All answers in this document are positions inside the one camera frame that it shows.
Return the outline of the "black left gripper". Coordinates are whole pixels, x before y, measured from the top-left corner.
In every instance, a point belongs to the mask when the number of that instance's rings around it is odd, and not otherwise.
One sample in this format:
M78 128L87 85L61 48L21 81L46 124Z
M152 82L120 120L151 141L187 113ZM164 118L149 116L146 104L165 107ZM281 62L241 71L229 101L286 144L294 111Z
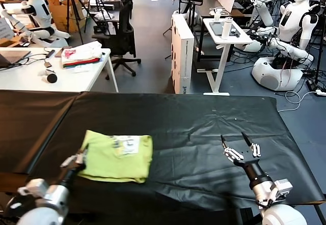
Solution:
M81 147L76 155L68 157L60 167L65 167L61 172L61 185L70 187L80 171L86 168L88 146Z

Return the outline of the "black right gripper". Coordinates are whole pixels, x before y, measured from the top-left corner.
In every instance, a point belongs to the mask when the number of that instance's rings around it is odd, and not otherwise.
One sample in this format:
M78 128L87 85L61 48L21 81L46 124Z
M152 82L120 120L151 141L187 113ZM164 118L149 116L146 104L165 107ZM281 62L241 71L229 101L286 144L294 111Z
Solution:
M253 157L260 157L260 145L254 142L246 133L241 133L246 144L250 147ZM235 149L227 146L227 141L223 135L221 135L222 147L224 149L224 155L230 160L234 161L234 164L243 168L250 184L261 184L263 182L271 182L271 177L268 176L259 165L259 158L245 161L243 155L238 153Z

